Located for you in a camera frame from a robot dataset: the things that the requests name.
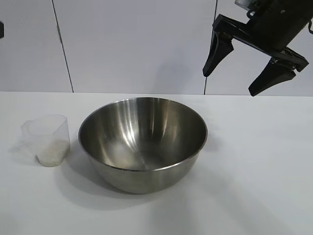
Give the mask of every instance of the measuring cup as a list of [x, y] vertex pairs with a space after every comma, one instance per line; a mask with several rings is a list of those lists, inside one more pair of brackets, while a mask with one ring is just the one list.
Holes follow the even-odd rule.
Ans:
[[30, 151], [41, 165], [60, 165], [69, 152], [67, 118], [62, 115], [47, 115], [26, 121], [22, 135], [30, 143]]

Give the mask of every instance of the bowl rim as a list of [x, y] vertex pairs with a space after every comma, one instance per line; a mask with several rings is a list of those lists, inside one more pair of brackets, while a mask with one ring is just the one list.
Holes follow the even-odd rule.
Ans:
[[[205, 138], [203, 140], [203, 143], [202, 145], [200, 146], [200, 148], [195, 152], [193, 153], [192, 155], [190, 155], [188, 158], [185, 158], [184, 160], [178, 162], [178, 163], [175, 163], [175, 164], [172, 164], [172, 165], [168, 165], [168, 166], [165, 166], [165, 167], [161, 167], [161, 168], [157, 168], [157, 169], [139, 169], [139, 170], [136, 170], [136, 169], [125, 169], [125, 168], [120, 168], [120, 167], [116, 167], [116, 166], [112, 166], [112, 165], [109, 165], [109, 164], [106, 164], [104, 162], [101, 162], [99, 161], [98, 159], [96, 159], [94, 156], [92, 156], [91, 154], [89, 154], [87, 152], [87, 150], [84, 148], [84, 146], [82, 145], [82, 142], [81, 142], [81, 131], [82, 131], [82, 127], [83, 125], [85, 124], [85, 122], [87, 121], [87, 119], [89, 117], [91, 117], [93, 114], [95, 114], [96, 112], [98, 112], [99, 110], [109, 106], [109, 105], [112, 105], [112, 104], [115, 104], [115, 103], [119, 103], [119, 102], [123, 102], [123, 101], [127, 101], [127, 100], [134, 100], [134, 99], [160, 99], [160, 100], [163, 100], [163, 101], [170, 101], [170, 102], [174, 102], [174, 103], [177, 103], [179, 105], [182, 105], [184, 107], [186, 107], [187, 109], [193, 111], [200, 119], [201, 121], [203, 122], [204, 124], [204, 127], [205, 127]], [[184, 162], [187, 162], [189, 161], [191, 158], [195, 157], [196, 155], [199, 154], [199, 152], [203, 149], [203, 147], [205, 146], [206, 144], [206, 141], [207, 141], [207, 138], [208, 138], [208, 129], [207, 129], [207, 126], [206, 126], [206, 123], [205, 123], [205, 120], [202, 118], [202, 116], [196, 112], [194, 109], [190, 108], [189, 106], [185, 105], [185, 104], [182, 104], [180, 102], [177, 102], [177, 101], [174, 101], [174, 100], [170, 100], [170, 99], [166, 99], [166, 98], [159, 98], [159, 97], [149, 97], [149, 96], [143, 96], [143, 97], [133, 97], [133, 98], [126, 98], [126, 99], [122, 99], [122, 100], [118, 100], [118, 101], [114, 101], [114, 102], [111, 102], [109, 104], [106, 104], [104, 106], [101, 106], [100, 108], [96, 109], [95, 111], [93, 111], [91, 114], [89, 114], [85, 119], [84, 121], [82, 122], [80, 128], [79, 128], [79, 131], [78, 131], [78, 141], [79, 141], [79, 144], [81, 146], [81, 148], [83, 149], [83, 151], [88, 155], [88, 157], [92, 158], [93, 160], [95, 160], [96, 162], [102, 164], [102, 165], [105, 165], [107, 167], [110, 167], [110, 168], [113, 168], [113, 169], [117, 169], [117, 170], [122, 170], [122, 171], [132, 171], [132, 172], [151, 172], [151, 171], [160, 171], [160, 170], [165, 170], [165, 169], [169, 169], [169, 168], [172, 168], [172, 167], [175, 167], [177, 165], [180, 165], [180, 164], [183, 164]]]

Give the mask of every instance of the white cabinet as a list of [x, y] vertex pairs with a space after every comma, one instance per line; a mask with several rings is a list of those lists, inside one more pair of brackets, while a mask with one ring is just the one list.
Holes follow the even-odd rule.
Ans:
[[215, 0], [54, 0], [75, 92], [203, 94]]
[[[219, 0], [217, 15], [222, 14], [246, 23], [246, 11], [235, 5], [234, 0]], [[270, 57], [233, 40], [230, 53], [207, 79], [206, 94], [249, 94], [249, 85], [267, 65]], [[261, 95], [313, 96], [313, 35], [305, 28], [289, 47], [303, 55], [311, 65], [288, 82], [281, 83]]]
[[71, 92], [51, 0], [0, 2], [0, 91]]

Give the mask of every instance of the stainless steel bowl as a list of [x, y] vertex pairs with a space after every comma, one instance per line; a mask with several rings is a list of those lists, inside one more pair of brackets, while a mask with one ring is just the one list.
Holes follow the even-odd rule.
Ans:
[[182, 179], [207, 139], [204, 120], [167, 99], [132, 98], [89, 115], [79, 141], [96, 171], [131, 193], [165, 189]]

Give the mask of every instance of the measuring cup handle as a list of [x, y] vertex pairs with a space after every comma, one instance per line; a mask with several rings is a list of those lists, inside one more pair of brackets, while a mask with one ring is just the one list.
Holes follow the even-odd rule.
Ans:
[[31, 120], [27, 120], [22, 126], [22, 134], [24, 137], [28, 137], [29, 136], [29, 132], [28, 132], [28, 126], [30, 125], [32, 121]]

